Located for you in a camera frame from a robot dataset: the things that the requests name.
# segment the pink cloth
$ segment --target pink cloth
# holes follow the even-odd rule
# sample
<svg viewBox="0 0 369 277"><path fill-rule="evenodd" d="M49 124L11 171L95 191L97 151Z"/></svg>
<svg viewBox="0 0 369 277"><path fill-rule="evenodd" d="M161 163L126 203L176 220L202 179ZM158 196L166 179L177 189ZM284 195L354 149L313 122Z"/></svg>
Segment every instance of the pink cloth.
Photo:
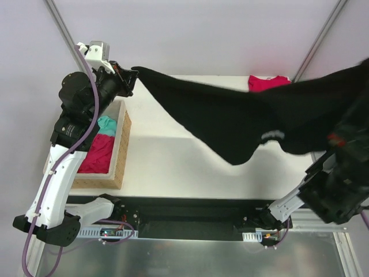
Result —
<svg viewBox="0 0 369 277"><path fill-rule="evenodd" d="M268 88L278 87L280 85L290 84L291 81L287 77L277 76L270 80L259 79L253 75L248 79L248 90L250 92L261 92Z"/></svg>
<svg viewBox="0 0 369 277"><path fill-rule="evenodd" d="M114 138L106 134L97 134L78 173L108 173Z"/></svg>

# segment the red cloth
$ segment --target red cloth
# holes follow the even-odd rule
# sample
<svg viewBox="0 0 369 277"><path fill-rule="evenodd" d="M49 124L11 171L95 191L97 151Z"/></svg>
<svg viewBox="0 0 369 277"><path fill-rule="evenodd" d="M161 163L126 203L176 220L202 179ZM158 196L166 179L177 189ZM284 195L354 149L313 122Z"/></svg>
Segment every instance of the red cloth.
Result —
<svg viewBox="0 0 369 277"><path fill-rule="evenodd" d="M248 79L248 90L250 92L261 92L268 88L278 87L280 85L290 84L287 77L277 76L270 80L263 80L253 75Z"/></svg>
<svg viewBox="0 0 369 277"><path fill-rule="evenodd" d="M108 173L114 138L106 134L97 134L78 173Z"/></svg>

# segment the teal cloth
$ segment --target teal cloth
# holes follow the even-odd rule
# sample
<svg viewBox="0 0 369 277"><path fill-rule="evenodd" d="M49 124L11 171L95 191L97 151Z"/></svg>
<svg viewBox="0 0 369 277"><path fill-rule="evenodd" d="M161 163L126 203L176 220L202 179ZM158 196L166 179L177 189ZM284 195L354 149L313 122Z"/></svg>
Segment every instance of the teal cloth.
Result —
<svg viewBox="0 0 369 277"><path fill-rule="evenodd" d="M99 124L100 127L98 134L106 134L110 137L115 137L116 121L114 119L105 115L97 120L97 124Z"/></svg>

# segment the metal pole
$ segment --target metal pole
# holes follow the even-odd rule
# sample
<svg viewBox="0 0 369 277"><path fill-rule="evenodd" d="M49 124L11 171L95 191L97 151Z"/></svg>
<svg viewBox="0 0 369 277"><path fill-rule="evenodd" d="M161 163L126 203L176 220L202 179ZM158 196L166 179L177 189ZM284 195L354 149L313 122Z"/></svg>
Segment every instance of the metal pole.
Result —
<svg viewBox="0 0 369 277"><path fill-rule="evenodd" d="M55 24L57 25L65 43L67 44L70 53L72 55L72 57L74 58L75 62L77 63L78 68L80 69L80 71L85 72L86 70L82 64L82 62L80 61L76 51L74 50L74 40L72 39L67 26L65 25L63 18L54 2L54 0L44 0L46 7L48 9L48 11L50 12L52 18L54 19Z"/></svg>
<svg viewBox="0 0 369 277"><path fill-rule="evenodd" d="M309 66L312 58L314 57L315 53L319 49L320 45L324 41L324 38L327 36L328 32L330 31L333 24L336 22L336 19L341 14L345 5L349 2L349 0L338 0L336 6L330 13L327 21L324 23L323 28L321 29L318 37L316 38L315 42L312 44L309 52L307 53L303 63L301 64L296 76L292 79L292 82L297 82L301 79L302 75L306 71L307 67Z"/></svg>

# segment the clothing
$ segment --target clothing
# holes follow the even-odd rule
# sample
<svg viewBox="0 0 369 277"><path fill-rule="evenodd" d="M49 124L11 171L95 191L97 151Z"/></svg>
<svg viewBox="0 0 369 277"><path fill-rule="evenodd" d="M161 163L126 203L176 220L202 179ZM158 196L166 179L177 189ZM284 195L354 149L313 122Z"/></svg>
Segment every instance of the clothing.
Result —
<svg viewBox="0 0 369 277"><path fill-rule="evenodd" d="M104 115L97 120L100 130L98 134L106 134L111 137L115 137L116 133L116 121L110 117Z"/></svg>
<svg viewBox="0 0 369 277"><path fill-rule="evenodd" d="M269 88L279 87L280 85L290 84L287 77L277 76L268 80L260 79L251 75L248 78L248 90L250 92L261 92Z"/></svg>
<svg viewBox="0 0 369 277"><path fill-rule="evenodd" d="M242 164L268 140L291 154L327 150L327 135L365 88L369 59L323 78L259 93L132 69L174 120L230 164Z"/></svg>
<svg viewBox="0 0 369 277"><path fill-rule="evenodd" d="M97 134L78 173L108 173L115 137Z"/></svg>

